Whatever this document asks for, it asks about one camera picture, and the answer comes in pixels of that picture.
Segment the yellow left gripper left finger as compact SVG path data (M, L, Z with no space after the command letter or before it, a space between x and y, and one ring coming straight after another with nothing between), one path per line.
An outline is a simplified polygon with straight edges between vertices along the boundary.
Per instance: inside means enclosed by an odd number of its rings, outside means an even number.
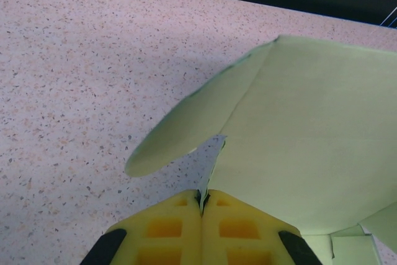
M112 225L83 264L200 264L199 192L182 191Z

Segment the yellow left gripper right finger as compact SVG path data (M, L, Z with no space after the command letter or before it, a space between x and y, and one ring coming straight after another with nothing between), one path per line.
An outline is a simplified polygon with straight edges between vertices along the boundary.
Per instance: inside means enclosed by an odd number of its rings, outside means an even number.
M299 230L222 191L202 216L202 264L321 264Z

